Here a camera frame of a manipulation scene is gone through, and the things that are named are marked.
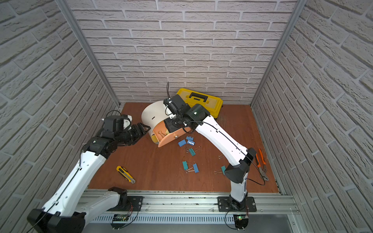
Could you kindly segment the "orange top drawer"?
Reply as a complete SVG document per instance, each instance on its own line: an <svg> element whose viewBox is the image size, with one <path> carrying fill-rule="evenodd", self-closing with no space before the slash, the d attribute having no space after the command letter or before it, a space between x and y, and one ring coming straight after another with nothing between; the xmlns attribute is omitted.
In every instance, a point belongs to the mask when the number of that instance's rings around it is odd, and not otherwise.
<svg viewBox="0 0 373 233"><path fill-rule="evenodd" d="M182 129L177 130L176 132L170 133L166 135L166 126L164 120L158 123L152 130L151 139L152 141L158 145L158 147L165 146L166 144L181 138L184 134L186 134Z"/></svg>

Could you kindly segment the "round white drawer cabinet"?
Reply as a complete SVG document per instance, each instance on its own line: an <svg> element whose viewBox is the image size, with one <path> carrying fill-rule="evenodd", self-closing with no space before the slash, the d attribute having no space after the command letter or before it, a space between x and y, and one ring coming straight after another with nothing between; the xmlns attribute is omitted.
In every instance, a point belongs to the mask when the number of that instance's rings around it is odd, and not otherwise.
<svg viewBox="0 0 373 233"><path fill-rule="evenodd" d="M167 118L174 118L175 115L163 104L158 101L147 106L141 115L142 123L151 127L148 134L151 136L153 128L161 121Z"/></svg>

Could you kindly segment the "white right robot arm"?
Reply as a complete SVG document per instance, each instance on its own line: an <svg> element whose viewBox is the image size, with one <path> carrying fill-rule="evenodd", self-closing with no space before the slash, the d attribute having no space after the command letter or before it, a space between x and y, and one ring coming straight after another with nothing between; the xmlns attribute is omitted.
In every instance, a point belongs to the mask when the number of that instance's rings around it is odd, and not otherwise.
<svg viewBox="0 0 373 233"><path fill-rule="evenodd" d="M246 179L256 151L253 148L247 149L232 138L200 104L189 107L186 103L181 106L168 103L165 106L165 113L173 116L170 119L173 126L189 127L201 134L228 160L225 176L231 182L230 208L242 211L246 207Z"/></svg>

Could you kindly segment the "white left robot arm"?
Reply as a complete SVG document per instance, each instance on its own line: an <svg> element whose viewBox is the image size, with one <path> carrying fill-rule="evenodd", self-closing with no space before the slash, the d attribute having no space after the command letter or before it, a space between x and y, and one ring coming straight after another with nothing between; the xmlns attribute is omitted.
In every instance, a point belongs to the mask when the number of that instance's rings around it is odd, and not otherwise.
<svg viewBox="0 0 373 233"><path fill-rule="evenodd" d="M88 223L108 210L133 210L127 191L118 187L78 207L85 189L109 156L121 146L135 145L151 129L141 122L132 124L128 115L107 116L103 121L101 129L82 147L79 161L56 193L42 208L28 214L30 232L81 233Z"/></svg>

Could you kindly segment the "blue binder clip left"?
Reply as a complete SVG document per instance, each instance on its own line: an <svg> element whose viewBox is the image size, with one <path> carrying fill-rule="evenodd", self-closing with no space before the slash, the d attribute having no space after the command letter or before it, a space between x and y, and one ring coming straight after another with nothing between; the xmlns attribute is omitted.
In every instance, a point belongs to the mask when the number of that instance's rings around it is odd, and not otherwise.
<svg viewBox="0 0 373 233"><path fill-rule="evenodd" d="M182 146L186 145L186 141L185 141L185 140L182 140L182 141L178 142L178 145L179 145L180 147L182 147Z"/></svg>

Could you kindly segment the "blue binder clip shiny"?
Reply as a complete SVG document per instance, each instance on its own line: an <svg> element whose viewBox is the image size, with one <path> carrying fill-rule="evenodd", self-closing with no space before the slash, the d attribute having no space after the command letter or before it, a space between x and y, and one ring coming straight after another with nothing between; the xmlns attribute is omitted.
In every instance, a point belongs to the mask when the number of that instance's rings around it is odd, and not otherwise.
<svg viewBox="0 0 373 233"><path fill-rule="evenodd" d="M191 141L191 140L188 140L187 143L190 144L190 145L192 145L192 146L195 145L195 142L194 142L194 141Z"/></svg>

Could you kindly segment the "blue binder clip lower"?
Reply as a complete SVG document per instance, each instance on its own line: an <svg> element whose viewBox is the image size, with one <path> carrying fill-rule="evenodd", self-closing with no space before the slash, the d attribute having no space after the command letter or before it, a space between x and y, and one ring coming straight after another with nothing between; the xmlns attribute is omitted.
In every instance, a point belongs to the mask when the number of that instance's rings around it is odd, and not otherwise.
<svg viewBox="0 0 373 233"><path fill-rule="evenodd" d="M190 173L190 172L194 172L194 173L198 173L199 172L197 164L193 164L193 166L190 169L186 170L186 173Z"/></svg>

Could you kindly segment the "yellow black toolbox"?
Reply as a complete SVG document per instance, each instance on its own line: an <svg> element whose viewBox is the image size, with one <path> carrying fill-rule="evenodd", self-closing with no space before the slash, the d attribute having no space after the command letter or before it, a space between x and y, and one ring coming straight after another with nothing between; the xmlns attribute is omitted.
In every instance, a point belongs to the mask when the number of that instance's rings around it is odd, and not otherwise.
<svg viewBox="0 0 373 233"><path fill-rule="evenodd" d="M203 94L197 91L181 88L177 94L190 106L202 105L214 118L218 118L223 105L223 100L218 97Z"/></svg>

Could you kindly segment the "yellow utility knife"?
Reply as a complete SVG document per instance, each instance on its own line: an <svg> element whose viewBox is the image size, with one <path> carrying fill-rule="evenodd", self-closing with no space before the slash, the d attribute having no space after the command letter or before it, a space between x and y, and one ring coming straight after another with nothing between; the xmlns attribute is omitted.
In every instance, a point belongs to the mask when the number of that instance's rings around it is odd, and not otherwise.
<svg viewBox="0 0 373 233"><path fill-rule="evenodd" d="M135 184L136 181L135 179L131 176L131 174L127 171L126 168L122 167L122 166L117 166L116 168L117 172L123 176L128 182L132 183L132 184Z"/></svg>

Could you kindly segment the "circuit board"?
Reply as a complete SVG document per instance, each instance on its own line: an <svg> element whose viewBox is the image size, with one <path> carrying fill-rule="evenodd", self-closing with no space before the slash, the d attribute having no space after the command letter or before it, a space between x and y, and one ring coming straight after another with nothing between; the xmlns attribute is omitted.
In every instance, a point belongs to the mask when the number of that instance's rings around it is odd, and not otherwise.
<svg viewBox="0 0 373 233"><path fill-rule="evenodd" d="M233 215L233 219L237 230L245 230L249 224L248 215Z"/></svg>
<svg viewBox="0 0 373 233"><path fill-rule="evenodd" d="M131 217L128 215L114 215L112 222L111 222L111 227L113 230L119 230L131 223Z"/></svg>

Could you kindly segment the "right circuit board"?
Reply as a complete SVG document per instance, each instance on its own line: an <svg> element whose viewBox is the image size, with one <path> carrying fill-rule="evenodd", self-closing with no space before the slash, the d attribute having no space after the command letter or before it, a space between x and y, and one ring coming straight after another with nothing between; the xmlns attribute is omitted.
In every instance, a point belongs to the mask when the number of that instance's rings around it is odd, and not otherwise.
<svg viewBox="0 0 373 233"><path fill-rule="evenodd" d="M233 219L237 230L245 230L249 224L248 215L233 215Z"/></svg>

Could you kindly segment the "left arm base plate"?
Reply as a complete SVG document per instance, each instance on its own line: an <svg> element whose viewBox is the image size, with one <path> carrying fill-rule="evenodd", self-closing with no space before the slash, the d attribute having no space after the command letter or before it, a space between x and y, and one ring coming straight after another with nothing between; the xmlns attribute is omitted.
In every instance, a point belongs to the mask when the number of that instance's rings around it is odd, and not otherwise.
<svg viewBox="0 0 373 233"><path fill-rule="evenodd" d="M129 197L120 197L119 204L108 211L130 211L133 208L133 211L141 211L143 196L129 196Z"/></svg>

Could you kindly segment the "aluminium rail frame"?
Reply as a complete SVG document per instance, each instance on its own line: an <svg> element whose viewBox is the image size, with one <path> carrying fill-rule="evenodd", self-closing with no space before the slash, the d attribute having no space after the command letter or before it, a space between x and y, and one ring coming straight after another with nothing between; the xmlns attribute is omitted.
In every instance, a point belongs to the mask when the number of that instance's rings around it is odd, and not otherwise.
<svg viewBox="0 0 373 233"><path fill-rule="evenodd" d="M78 207L94 201L105 190L86 190L81 196ZM114 215L128 215L130 224L228 224L234 225L233 215L248 215L249 220L255 216L273 215L284 217L294 228L300 221L300 210L293 197L278 194L247 194L256 203L256 212L220 212L217 197L227 193L212 192L158 192L158 191L128 191L129 196L143 196L141 211L106 211L90 223L111 224Z"/></svg>

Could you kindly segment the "orange handled pliers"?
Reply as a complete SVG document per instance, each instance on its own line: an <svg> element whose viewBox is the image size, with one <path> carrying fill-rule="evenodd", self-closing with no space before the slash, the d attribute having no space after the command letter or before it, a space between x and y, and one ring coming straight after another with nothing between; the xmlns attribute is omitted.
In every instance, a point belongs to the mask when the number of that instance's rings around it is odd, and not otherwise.
<svg viewBox="0 0 373 233"><path fill-rule="evenodd" d="M257 162L257 168L259 169L260 175L264 181L269 181L269 178L266 174L267 168L266 168L266 161L264 159L263 153L261 149L258 149L258 152L255 156L256 162Z"/></svg>

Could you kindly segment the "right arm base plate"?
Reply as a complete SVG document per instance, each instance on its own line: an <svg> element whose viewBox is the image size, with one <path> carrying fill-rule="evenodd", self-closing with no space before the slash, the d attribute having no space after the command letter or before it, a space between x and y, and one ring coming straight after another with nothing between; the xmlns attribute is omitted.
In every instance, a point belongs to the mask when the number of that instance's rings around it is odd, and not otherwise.
<svg viewBox="0 0 373 233"><path fill-rule="evenodd" d="M238 202L232 197L220 196L217 197L218 209L220 212L256 212L256 203L253 197L245 197L244 200Z"/></svg>

